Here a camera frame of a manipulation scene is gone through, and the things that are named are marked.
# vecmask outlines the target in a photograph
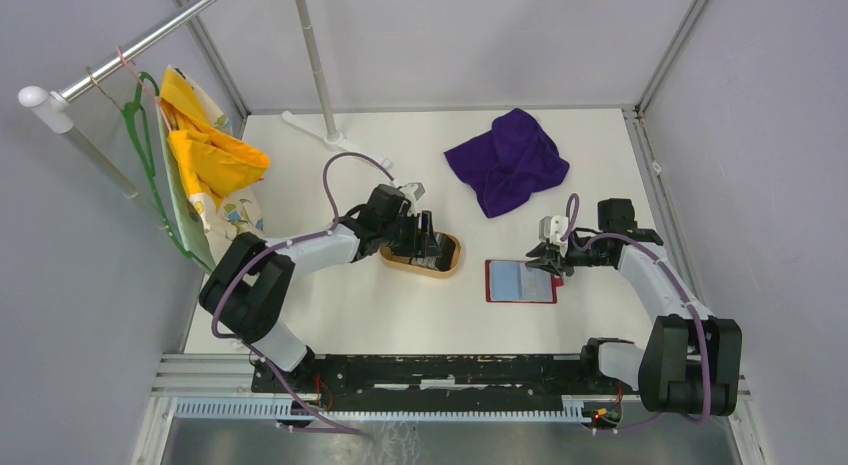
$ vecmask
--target hanging clothes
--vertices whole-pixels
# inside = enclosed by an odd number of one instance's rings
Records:
[[[239,233],[263,236],[262,210],[250,185],[262,177],[271,160],[233,137],[221,108],[182,71],[168,67],[160,97],[173,128],[167,142],[180,183],[218,263]]]

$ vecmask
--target gray floor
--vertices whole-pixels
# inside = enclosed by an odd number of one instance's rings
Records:
[[[638,404],[626,423],[648,415]],[[543,423],[352,423],[362,436],[290,434],[270,421],[176,419],[165,464],[693,464],[741,463],[726,419],[678,416],[630,433],[598,436]]]

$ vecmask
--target cable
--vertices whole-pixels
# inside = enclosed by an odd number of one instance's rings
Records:
[[[229,301],[230,296],[232,296],[233,291],[235,290],[236,286],[239,283],[241,283],[244,276],[247,275],[247,272],[250,269],[252,269],[254,265],[259,263],[259,261],[262,260],[263,258],[265,258],[266,256],[268,256],[271,253],[274,253],[277,250],[280,250],[282,248],[290,247],[290,246],[292,246],[296,243],[304,242],[306,240],[312,240],[313,238],[320,238],[320,237],[323,237],[323,236],[326,236],[326,235],[332,235],[332,233],[336,229],[336,227],[339,226],[339,220],[341,219],[339,217],[339,208],[336,205],[335,199],[333,199],[332,192],[330,192],[330,184],[327,180],[327,176],[328,176],[327,172],[330,170],[330,165],[333,162],[335,162],[336,160],[338,160],[342,157],[357,157],[357,158],[360,158],[362,160],[365,160],[365,161],[371,163],[371,165],[373,165],[374,167],[378,168],[381,172],[383,172],[387,177],[389,177],[389,180],[394,181],[394,179],[395,179],[395,177],[391,173],[389,173],[389,171],[386,170],[385,167],[380,165],[376,160],[374,160],[373,158],[371,158],[367,155],[363,155],[361,153],[342,152],[342,153],[333,155],[329,160],[327,160],[327,163],[324,165],[323,182],[324,182],[324,192],[327,194],[327,199],[330,201],[330,208],[333,209],[333,222],[330,224],[330,226],[326,230],[321,230],[320,232],[307,233],[306,235],[294,237],[294,238],[288,239],[284,242],[278,243],[276,245],[272,245],[272,246],[266,248],[265,250],[262,250],[261,252],[256,254],[256,256],[253,257],[253,259],[248,261],[247,265],[245,265],[244,267],[242,267],[241,270],[239,270],[239,272],[233,278],[232,282],[230,282],[230,284],[227,286],[227,289],[224,291],[224,294],[221,295],[221,299],[218,301],[218,305],[215,307],[215,312],[212,314],[212,335],[214,335],[215,337],[218,337],[218,338],[238,338],[235,334],[221,333],[218,330],[218,323],[221,320],[221,312],[224,310],[224,305],[226,305],[226,303]],[[280,384],[283,386],[283,388],[286,390],[286,392],[289,395],[292,396],[292,398],[294,399],[295,402],[297,402],[298,405],[303,407],[304,410],[309,412],[309,414],[312,415],[313,417],[315,417],[316,419],[318,419],[318,420],[326,423],[330,427],[332,427],[332,428],[293,428],[291,430],[294,430],[294,431],[297,431],[297,432],[303,432],[303,433],[349,433],[349,434],[360,433],[360,431],[356,430],[355,428],[346,427],[346,426],[344,426],[340,423],[334,422],[334,421],[330,420],[329,418],[322,416],[317,411],[315,411],[314,408],[310,407],[302,398],[300,398],[297,395],[297,393],[295,393],[294,389],[291,387],[291,385],[289,385],[289,383],[286,381],[285,377],[283,376],[282,372],[277,368],[277,366],[274,364],[273,361],[268,359],[265,356],[265,354],[263,354],[262,352],[257,350],[252,344],[245,343],[245,346],[249,350],[251,350],[253,353],[258,355],[260,357],[260,359],[265,360],[265,363],[268,365],[268,368],[271,369],[271,373],[273,373],[274,376],[277,378],[277,380],[280,381]]]
[[[568,227],[566,229],[565,237],[566,239],[571,237],[571,232],[574,230],[575,222],[577,221],[577,212],[580,210],[580,197],[576,193],[572,193],[568,197],[568,202],[565,205],[565,214],[568,216]],[[701,317],[698,315],[698,311],[695,309],[694,305],[692,305],[692,300],[689,298],[689,295],[686,293],[686,290],[683,288],[683,284],[677,280],[677,277],[674,276],[674,272],[672,272],[671,268],[663,262],[659,255],[654,253],[648,247],[642,245],[641,243],[633,240],[627,235],[622,235],[620,233],[600,233],[595,235],[586,241],[582,246],[577,242],[574,243],[574,248],[581,252],[585,252],[589,249],[589,247],[598,240],[602,240],[605,238],[614,238],[617,240],[621,240],[628,245],[634,246],[637,250],[647,255],[651,260],[657,264],[658,267],[663,271],[663,273],[668,277],[668,281],[671,283],[671,286],[674,287],[677,294],[680,296],[680,300],[686,304],[686,309],[689,311],[689,314],[692,315],[692,319],[695,322],[695,333],[698,335],[698,348],[701,351],[701,380],[703,386],[703,394],[704,394],[704,403],[701,407],[701,416],[699,418],[690,417],[686,415],[690,420],[696,421],[698,423],[705,423],[710,418],[710,406],[712,404],[712,389],[710,387],[710,363],[709,357],[707,356],[707,339],[706,334],[704,333],[704,324],[701,323]],[[642,424],[650,423],[656,420],[662,414],[654,415],[649,418],[645,422],[640,424],[630,425],[624,427],[621,430],[633,429],[637,426],[641,426]]]

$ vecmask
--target green hanger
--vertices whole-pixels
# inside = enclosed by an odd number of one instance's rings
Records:
[[[153,85],[153,90],[156,93],[156,96],[159,96],[159,85],[156,84],[156,81],[153,80],[153,77],[150,76],[147,72],[139,73],[140,80],[147,80]],[[156,176],[156,168],[153,165],[153,149],[150,144],[150,131],[147,125],[147,112],[144,110],[144,106],[141,105],[141,92],[142,86],[141,82],[136,84],[135,86],[135,96],[133,97],[132,102],[127,102],[124,104],[124,107],[121,109],[121,115],[124,116],[124,124],[127,127],[127,134],[130,136],[130,140],[133,142],[133,147],[135,148],[136,153],[138,153],[138,158],[141,160],[141,165],[144,167],[144,174],[147,176],[147,182],[150,184],[150,190],[153,192],[153,199],[156,202],[156,208],[159,211],[159,216],[162,219],[162,224],[165,226],[165,231],[168,232],[168,236],[171,237],[171,241],[174,242],[174,246],[177,247],[177,250],[183,254],[183,256],[193,260],[195,263],[200,265],[206,273],[211,273],[209,266],[206,265],[203,260],[197,257],[194,253],[189,250],[186,250],[180,240],[177,238],[174,233],[173,227],[171,226],[171,221],[168,220],[168,216],[165,214],[165,207],[162,205],[162,198],[159,196],[159,188],[156,186],[156,181],[154,177]],[[136,129],[135,124],[135,116],[138,112],[141,112],[141,124],[144,128],[144,144],[146,146],[142,147],[141,141],[138,138],[138,130]]]

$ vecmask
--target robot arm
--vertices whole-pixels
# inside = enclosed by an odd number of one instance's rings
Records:
[[[250,270],[253,283],[242,281],[236,286],[221,322],[283,371],[293,370],[312,352],[279,320],[289,284],[322,268],[361,260],[383,246],[399,256],[439,255],[430,212],[417,213],[415,207],[423,193],[420,183],[400,188],[379,185],[367,203],[340,218],[335,230],[299,243],[291,238],[265,241],[251,233],[238,235],[201,290],[200,305],[214,313],[224,290],[253,257],[269,246],[291,243]]]
[[[709,360],[711,414],[729,415],[736,406],[742,333],[733,320],[715,317],[694,297],[668,263],[662,240],[654,230],[640,229],[629,200],[610,199],[598,203],[601,232],[625,235],[653,252],[649,257],[633,245],[615,239],[599,239],[585,248],[589,237],[577,231],[565,237],[568,219],[546,217],[540,222],[542,243],[528,256],[528,266],[571,276],[575,267],[612,266],[633,286],[648,316],[654,322],[647,347],[642,350],[620,339],[591,339],[581,358],[594,373],[621,380],[640,391],[649,411],[698,413],[703,404],[700,363]],[[684,303],[663,262],[690,298]],[[704,322],[707,350],[698,350],[692,305]]]

